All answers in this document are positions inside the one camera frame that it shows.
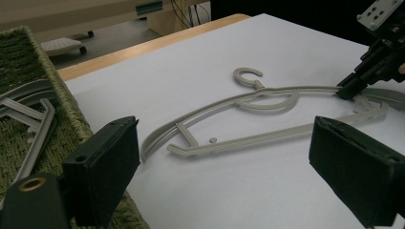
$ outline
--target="screw hole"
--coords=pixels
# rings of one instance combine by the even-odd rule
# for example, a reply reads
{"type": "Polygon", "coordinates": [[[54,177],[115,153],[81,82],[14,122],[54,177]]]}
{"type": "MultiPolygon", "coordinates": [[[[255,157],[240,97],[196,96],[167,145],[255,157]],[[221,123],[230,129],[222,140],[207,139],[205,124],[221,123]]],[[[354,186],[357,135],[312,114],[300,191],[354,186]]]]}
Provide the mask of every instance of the screw hole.
{"type": "Polygon", "coordinates": [[[22,192],[29,192],[41,187],[46,181],[43,177],[32,178],[18,186],[18,189],[22,192]]]}
{"type": "Polygon", "coordinates": [[[75,161],[77,161],[77,162],[82,162],[82,161],[84,161],[84,160],[86,160],[86,159],[87,159],[86,156],[78,156],[78,157],[75,158],[75,161]]]}

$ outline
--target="floor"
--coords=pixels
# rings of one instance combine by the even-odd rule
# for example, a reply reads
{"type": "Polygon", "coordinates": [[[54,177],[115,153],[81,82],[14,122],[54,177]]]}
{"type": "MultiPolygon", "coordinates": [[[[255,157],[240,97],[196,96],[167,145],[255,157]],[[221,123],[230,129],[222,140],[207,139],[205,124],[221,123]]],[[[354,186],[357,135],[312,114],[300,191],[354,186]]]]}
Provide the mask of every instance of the floor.
{"type": "MultiPolygon", "coordinates": [[[[194,25],[198,25],[199,22],[195,9],[191,9],[194,25]]],[[[199,4],[196,9],[201,24],[210,21],[209,2],[199,4]]],[[[58,56],[51,56],[50,59],[54,66],[57,69],[63,69],[160,37],[158,33],[148,28],[146,18],[124,22],[111,27],[94,30],[93,32],[93,37],[89,37],[87,32],[70,36],[69,38],[80,41],[86,47],[87,53],[81,54],[80,51],[77,50],[58,56]]]]}

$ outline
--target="black cable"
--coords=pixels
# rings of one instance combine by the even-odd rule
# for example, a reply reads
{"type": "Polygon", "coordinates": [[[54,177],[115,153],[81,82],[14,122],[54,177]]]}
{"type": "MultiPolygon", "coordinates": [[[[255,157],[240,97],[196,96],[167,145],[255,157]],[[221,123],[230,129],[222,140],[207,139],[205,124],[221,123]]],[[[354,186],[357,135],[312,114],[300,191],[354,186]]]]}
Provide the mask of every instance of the black cable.
{"type": "Polygon", "coordinates": [[[196,11],[197,20],[199,21],[199,25],[200,25],[202,22],[200,21],[199,12],[197,11],[197,5],[194,5],[194,10],[196,11]]]}
{"type": "Polygon", "coordinates": [[[194,27],[193,12],[191,11],[191,7],[188,7],[188,17],[190,18],[191,27],[194,27]]]}
{"type": "Polygon", "coordinates": [[[185,19],[185,21],[187,21],[187,23],[188,23],[189,26],[191,26],[191,23],[187,20],[187,17],[184,15],[184,13],[183,13],[182,10],[180,9],[179,5],[176,3],[175,0],[171,0],[171,2],[172,2],[173,11],[174,11],[175,14],[177,15],[177,17],[182,21],[182,23],[183,23],[187,28],[189,28],[189,27],[185,24],[185,22],[182,20],[182,18],[177,14],[177,12],[176,12],[176,10],[175,10],[175,7],[173,6],[173,4],[176,5],[177,9],[179,10],[179,12],[181,12],[181,15],[183,16],[183,18],[185,19]]]}
{"type": "Polygon", "coordinates": [[[173,5],[173,0],[170,1],[172,3],[172,9],[173,12],[176,14],[176,16],[180,19],[180,21],[188,28],[187,24],[184,23],[184,21],[181,19],[181,17],[179,17],[179,15],[176,12],[175,6],[173,5]]]}
{"type": "Polygon", "coordinates": [[[206,10],[206,9],[205,9],[204,7],[202,7],[202,5],[200,5],[200,4],[199,4],[199,7],[201,7],[203,10],[205,10],[206,15],[208,16],[208,21],[211,21],[211,18],[210,18],[210,16],[209,16],[208,10],[206,10]]]}

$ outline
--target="wooden table edge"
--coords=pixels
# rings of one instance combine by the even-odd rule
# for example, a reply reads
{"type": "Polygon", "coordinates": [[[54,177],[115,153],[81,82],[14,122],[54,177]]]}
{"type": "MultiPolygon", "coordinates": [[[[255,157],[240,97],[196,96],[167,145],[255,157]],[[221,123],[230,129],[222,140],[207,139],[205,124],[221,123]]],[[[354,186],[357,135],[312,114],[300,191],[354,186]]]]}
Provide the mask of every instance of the wooden table edge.
{"type": "Polygon", "coordinates": [[[147,52],[161,49],[168,45],[175,44],[177,42],[192,38],[208,31],[214,31],[221,27],[225,27],[227,25],[245,20],[249,17],[250,16],[245,14],[233,14],[215,21],[199,25],[194,28],[190,28],[184,31],[178,31],[121,51],[102,55],[100,57],[76,65],[72,65],[71,67],[60,69],[58,70],[58,73],[64,81],[74,79],[80,77],[83,74],[106,68],[121,61],[145,54],[147,52]]]}

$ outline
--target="wooden desk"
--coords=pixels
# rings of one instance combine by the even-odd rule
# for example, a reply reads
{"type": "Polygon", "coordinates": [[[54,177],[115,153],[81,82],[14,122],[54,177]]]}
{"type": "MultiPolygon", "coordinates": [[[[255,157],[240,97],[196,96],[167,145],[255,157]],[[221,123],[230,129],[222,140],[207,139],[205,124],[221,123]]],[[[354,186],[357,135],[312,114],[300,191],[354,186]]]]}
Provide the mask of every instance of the wooden desk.
{"type": "Polygon", "coordinates": [[[213,31],[218,28],[236,23],[241,20],[245,20],[249,16],[244,14],[234,14],[225,18],[221,18],[198,27],[194,27],[185,31],[179,31],[164,37],[151,40],[131,48],[127,48],[118,52],[103,55],[101,57],[73,65],[71,67],[59,70],[59,74],[63,80],[67,81],[76,77],[79,77],[86,73],[91,73],[96,70],[111,66],[118,62],[133,58],[135,56],[161,49],[165,46],[186,40],[188,38],[200,35],[202,33],[213,31]]]}
{"type": "MultiPolygon", "coordinates": [[[[188,6],[207,1],[175,3],[185,11],[188,6]]],[[[149,16],[151,29],[160,34],[183,29],[170,0],[2,0],[0,31],[24,25],[44,42],[149,16]]]]}

